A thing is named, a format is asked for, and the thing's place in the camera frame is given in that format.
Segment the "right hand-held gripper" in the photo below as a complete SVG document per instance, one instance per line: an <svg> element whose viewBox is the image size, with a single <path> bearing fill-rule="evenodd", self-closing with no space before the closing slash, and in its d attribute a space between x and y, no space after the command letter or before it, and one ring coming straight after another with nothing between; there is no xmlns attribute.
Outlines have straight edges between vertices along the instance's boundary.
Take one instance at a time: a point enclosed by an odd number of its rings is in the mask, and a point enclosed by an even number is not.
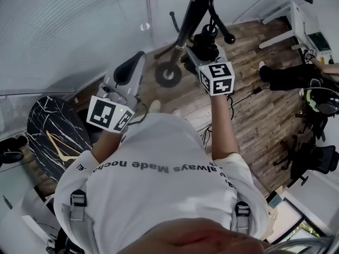
<svg viewBox="0 0 339 254"><path fill-rule="evenodd" d="M191 48L186 54L197 71L197 79L210 96L230 94L234 91L235 74L224 49L216 44L217 56L214 62L200 60Z"/></svg>

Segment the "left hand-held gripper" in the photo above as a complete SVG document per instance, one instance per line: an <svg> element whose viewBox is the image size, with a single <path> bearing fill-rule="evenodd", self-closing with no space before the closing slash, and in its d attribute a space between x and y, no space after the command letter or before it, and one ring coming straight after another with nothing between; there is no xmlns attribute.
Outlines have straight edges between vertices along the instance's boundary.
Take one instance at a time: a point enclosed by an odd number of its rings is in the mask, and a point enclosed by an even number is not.
<svg viewBox="0 0 339 254"><path fill-rule="evenodd" d="M135 114L146 54L138 52L108 72L96 95L91 97L86 122L100 129L122 133Z"/></svg>

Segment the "black metal coat rack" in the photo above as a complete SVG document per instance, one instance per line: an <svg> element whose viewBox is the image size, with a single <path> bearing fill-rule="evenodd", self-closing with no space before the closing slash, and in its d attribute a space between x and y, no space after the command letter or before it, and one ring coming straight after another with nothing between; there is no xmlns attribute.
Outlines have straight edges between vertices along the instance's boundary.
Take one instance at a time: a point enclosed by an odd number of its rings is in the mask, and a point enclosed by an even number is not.
<svg viewBox="0 0 339 254"><path fill-rule="evenodd" d="M314 0L303 0L309 4L313 4ZM172 51L171 59L168 62L162 62L156 67L155 79L156 83L164 88L172 88L179 84L182 78L182 72L177 63L181 57L183 50L186 48L186 42L191 41L193 33L196 31L198 25L202 21L206 13L210 14L210 25L215 25L224 36L224 41L227 44L234 44L236 38L229 32L223 21L217 14L214 6L214 0L190 0L182 25L179 27L175 18L175 14L170 14L173 25L178 33L178 36L172 45L164 51L154 55L154 59L158 60L160 57Z"/></svg>

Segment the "person's left forearm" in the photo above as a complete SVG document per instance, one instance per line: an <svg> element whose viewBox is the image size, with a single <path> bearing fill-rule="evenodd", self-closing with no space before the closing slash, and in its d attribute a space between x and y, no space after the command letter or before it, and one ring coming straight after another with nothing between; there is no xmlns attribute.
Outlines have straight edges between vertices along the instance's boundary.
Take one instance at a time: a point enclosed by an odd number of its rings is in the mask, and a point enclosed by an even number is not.
<svg viewBox="0 0 339 254"><path fill-rule="evenodd" d="M113 133L106 130L101 133L99 140L91 150L93 157L98 161L98 163L101 164L116 152L121 143L122 137L122 133Z"/></svg>

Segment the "white desk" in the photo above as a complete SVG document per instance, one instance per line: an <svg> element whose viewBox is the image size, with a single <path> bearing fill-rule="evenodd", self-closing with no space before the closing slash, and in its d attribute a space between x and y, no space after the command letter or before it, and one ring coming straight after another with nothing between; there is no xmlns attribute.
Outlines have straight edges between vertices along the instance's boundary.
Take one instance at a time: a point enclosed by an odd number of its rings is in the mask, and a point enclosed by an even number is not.
<svg viewBox="0 0 339 254"><path fill-rule="evenodd" d="M331 49L329 51L318 51L308 37L309 34L321 32L319 23L315 17L309 16L295 2L289 1L281 4L276 10L263 19L262 23L268 24L280 17L287 18L291 29L259 44L260 49L267 48L289 38L294 38L296 42L291 46L292 50L299 49L304 51L306 49L315 49L317 52L317 58L322 62L327 63L333 60Z"/></svg>

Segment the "round black marble table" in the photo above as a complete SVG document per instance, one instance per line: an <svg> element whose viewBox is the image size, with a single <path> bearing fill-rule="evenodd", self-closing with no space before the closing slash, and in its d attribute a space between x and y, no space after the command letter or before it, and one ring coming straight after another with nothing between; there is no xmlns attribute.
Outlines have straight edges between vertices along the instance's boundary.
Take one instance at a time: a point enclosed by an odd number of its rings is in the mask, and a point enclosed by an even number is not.
<svg viewBox="0 0 339 254"><path fill-rule="evenodd" d="M33 105L26 130L29 147L35 161L44 173L56 182L60 180L74 160L64 162L59 158L46 131L56 135L80 153L92 148L90 136L81 118L66 101L58 97L45 96ZM65 155L76 155L59 142L55 142Z"/></svg>

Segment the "gold clothes hanger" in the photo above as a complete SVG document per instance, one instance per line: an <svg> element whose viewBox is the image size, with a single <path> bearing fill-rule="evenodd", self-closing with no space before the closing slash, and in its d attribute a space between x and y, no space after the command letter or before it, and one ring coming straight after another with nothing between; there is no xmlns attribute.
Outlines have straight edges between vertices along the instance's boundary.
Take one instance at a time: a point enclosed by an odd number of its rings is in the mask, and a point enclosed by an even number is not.
<svg viewBox="0 0 339 254"><path fill-rule="evenodd" d="M79 151L77 151L76 149L74 149L73 147L69 146L68 144L66 144L65 142L63 142L61 139L59 139L56 135L51 134L49 131L46 131L46 135L48 137L48 139L50 140L50 142L53 144L53 146L55 147L55 149L57 150L57 154L59 156L59 158L64 161L67 162L69 160L76 160L78 158L78 156L81 154ZM69 150L73 151L74 153L76 153L76 155L74 156L69 156L69 155L65 155L62 150L59 148L59 146L56 144L56 142L59 142L60 144L62 144L64 147L67 147Z"/></svg>

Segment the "green board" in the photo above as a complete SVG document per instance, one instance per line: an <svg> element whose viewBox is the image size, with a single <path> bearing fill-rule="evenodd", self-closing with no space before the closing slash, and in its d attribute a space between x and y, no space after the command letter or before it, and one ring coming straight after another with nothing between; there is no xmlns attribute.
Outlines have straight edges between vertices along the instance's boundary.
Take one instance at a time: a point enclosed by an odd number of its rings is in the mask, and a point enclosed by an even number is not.
<svg viewBox="0 0 339 254"><path fill-rule="evenodd" d="M329 51L331 49L321 32L309 34L308 37L318 51Z"/></svg>

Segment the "person's white printed shirt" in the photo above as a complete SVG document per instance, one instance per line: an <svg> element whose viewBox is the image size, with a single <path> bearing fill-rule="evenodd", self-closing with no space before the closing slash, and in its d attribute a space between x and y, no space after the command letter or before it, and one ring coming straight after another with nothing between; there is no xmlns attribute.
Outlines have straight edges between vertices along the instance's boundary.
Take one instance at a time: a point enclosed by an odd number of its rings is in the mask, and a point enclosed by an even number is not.
<svg viewBox="0 0 339 254"><path fill-rule="evenodd" d="M236 204L249 206L249 234L268 226L267 203L237 153L219 160L206 155L185 119L148 115L132 127L117 151L98 162L84 151L58 182L54 210L70 239L71 195L83 189L78 215L90 219L99 254L116 254L153 227L179 218L207 218L236 228Z"/></svg>

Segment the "black office chair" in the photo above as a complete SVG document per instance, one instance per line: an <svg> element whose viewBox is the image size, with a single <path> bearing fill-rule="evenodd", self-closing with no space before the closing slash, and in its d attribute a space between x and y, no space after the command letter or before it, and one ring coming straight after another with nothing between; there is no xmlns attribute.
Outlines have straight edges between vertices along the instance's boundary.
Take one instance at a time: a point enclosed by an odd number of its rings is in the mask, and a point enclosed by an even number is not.
<svg viewBox="0 0 339 254"><path fill-rule="evenodd" d="M317 140L322 140L323 142L326 141L325 137L325 126L328 122L328 117L324 116L320 113L308 113L303 116L305 119L305 126L302 131L299 133L304 134L306 131L306 128L311 129L313 133L313 142L316 142Z"/></svg>
<svg viewBox="0 0 339 254"><path fill-rule="evenodd" d="M299 179L301 186L303 186L309 178L304 176L304 173L308 170L328 174L335 171L339 164L339 153L335 146L318 147L311 141L300 143L296 135L293 136L291 147L288 146L286 141L281 141L280 144L287 150L288 154L282 160L274 162L273 165L278 166L285 163L281 169L290 169L292 182L288 187L291 187Z"/></svg>

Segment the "black round device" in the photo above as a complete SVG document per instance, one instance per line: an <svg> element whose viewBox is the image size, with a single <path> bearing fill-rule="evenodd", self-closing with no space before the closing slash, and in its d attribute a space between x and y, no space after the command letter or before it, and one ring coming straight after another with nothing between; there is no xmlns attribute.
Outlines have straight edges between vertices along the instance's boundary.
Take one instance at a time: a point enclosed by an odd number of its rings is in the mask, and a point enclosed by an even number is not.
<svg viewBox="0 0 339 254"><path fill-rule="evenodd" d="M19 162L24 158L24 154L21 150L19 151L5 151L0 155L0 166L2 164L13 164Z"/></svg>

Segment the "teal box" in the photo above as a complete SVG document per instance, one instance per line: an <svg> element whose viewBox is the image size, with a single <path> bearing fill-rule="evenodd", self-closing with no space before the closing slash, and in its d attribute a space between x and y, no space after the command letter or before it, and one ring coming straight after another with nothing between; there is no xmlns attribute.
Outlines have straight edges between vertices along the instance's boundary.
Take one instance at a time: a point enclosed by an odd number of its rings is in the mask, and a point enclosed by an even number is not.
<svg viewBox="0 0 339 254"><path fill-rule="evenodd" d="M267 197L266 201L270 208L275 209L282 202L282 198L279 194L274 192Z"/></svg>

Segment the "white cabinet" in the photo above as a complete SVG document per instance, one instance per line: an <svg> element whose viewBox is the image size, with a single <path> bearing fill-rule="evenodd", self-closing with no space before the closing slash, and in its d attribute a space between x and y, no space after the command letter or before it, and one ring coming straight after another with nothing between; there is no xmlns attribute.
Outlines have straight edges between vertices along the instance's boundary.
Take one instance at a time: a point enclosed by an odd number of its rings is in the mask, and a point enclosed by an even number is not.
<svg viewBox="0 0 339 254"><path fill-rule="evenodd" d="M0 188L0 251L4 254L47 254L48 240L60 225L37 187Z"/></svg>

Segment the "dark framed window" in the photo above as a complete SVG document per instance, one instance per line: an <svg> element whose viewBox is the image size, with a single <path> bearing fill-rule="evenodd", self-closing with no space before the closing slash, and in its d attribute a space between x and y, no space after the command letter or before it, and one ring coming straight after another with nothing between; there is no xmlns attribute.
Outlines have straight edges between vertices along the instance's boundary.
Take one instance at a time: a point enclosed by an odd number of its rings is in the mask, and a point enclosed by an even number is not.
<svg viewBox="0 0 339 254"><path fill-rule="evenodd" d="M284 198L269 209L269 226L264 241L277 244L292 239L321 238L326 234L291 201Z"/></svg>

